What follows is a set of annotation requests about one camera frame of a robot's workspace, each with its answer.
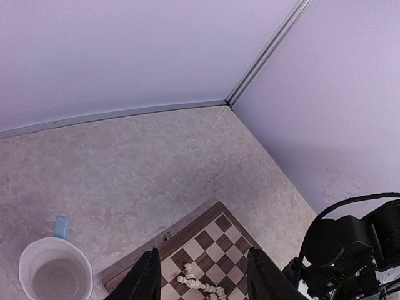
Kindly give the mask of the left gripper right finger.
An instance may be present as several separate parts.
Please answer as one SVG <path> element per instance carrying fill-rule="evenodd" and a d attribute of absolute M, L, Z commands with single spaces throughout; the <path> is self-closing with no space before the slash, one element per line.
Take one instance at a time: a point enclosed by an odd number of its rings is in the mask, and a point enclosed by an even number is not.
<path fill-rule="evenodd" d="M 251 247 L 247 254 L 247 290 L 249 300 L 306 300 L 271 258 Z"/>

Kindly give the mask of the wooden chess board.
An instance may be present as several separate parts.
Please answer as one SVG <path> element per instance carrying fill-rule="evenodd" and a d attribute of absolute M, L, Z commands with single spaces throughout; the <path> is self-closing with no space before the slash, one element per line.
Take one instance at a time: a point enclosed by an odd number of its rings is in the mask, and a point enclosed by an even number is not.
<path fill-rule="evenodd" d="M 141 255 L 158 248 L 161 261 L 162 299 L 208 299 L 208 294 L 190 290 L 177 282 L 191 263 L 196 279 L 224 288 L 229 299 L 247 299 L 248 251 L 258 243 L 220 201 L 201 206 L 182 220 L 128 254 L 102 273 L 102 282 L 111 293 Z"/>

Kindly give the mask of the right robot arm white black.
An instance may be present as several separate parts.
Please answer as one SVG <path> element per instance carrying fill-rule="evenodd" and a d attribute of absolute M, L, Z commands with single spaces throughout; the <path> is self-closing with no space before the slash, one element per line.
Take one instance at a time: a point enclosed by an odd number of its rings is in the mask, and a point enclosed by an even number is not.
<path fill-rule="evenodd" d="M 322 219 L 303 243 L 305 266 L 295 257 L 282 273 L 296 271 L 312 299 L 386 299 L 399 292 L 399 200 L 358 219 Z"/>

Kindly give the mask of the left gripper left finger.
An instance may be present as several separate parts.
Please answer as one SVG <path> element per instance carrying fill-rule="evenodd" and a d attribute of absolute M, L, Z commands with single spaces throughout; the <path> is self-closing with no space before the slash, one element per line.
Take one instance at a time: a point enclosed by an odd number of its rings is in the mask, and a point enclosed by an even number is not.
<path fill-rule="evenodd" d="M 105 300 L 160 300 L 161 261 L 158 248 L 146 251 Z"/>

